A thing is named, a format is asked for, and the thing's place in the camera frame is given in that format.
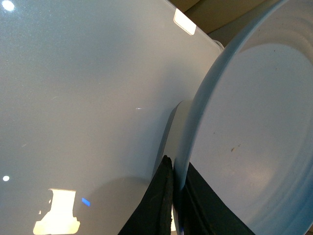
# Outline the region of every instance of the white plate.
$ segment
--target white plate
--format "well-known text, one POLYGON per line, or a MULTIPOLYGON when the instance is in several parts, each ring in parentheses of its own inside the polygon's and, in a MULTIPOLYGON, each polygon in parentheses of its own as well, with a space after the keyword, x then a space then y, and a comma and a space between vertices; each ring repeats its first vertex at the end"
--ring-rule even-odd
POLYGON ((312 1, 279 3, 226 47, 175 163, 182 173, 190 158, 257 235, 301 235, 313 222, 312 12, 312 1))
POLYGON ((164 0, 1 1, 1 235, 40 233, 44 216, 47 228, 77 228, 76 217, 77 234, 122 228, 171 110, 194 97, 221 53, 174 14, 164 0))

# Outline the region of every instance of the glossy white surface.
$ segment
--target glossy white surface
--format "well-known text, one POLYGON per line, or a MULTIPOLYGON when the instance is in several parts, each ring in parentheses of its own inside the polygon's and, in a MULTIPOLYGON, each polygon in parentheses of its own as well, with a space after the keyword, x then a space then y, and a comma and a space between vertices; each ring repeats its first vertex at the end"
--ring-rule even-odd
POLYGON ((313 5, 285 2, 225 48, 180 144, 257 235, 303 235, 313 222, 313 5))
POLYGON ((221 49, 164 0, 12 3, 0 6, 0 234, 33 234, 50 188, 76 191, 77 234, 117 234, 170 112, 221 49))

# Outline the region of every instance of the light spot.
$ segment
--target light spot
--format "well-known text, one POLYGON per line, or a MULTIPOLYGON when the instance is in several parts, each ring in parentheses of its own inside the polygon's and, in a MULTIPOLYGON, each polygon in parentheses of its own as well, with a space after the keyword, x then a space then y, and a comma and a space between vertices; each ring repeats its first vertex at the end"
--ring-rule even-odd
POLYGON ((2 6, 7 11, 13 11, 15 7, 14 4, 9 0, 2 1, 2 6))
POLYGON ((7 182, 7 181, 10 180, 10 176, 6 175, 6 176, 4 176, 2 179, 3 179, 3 181, 7 182))

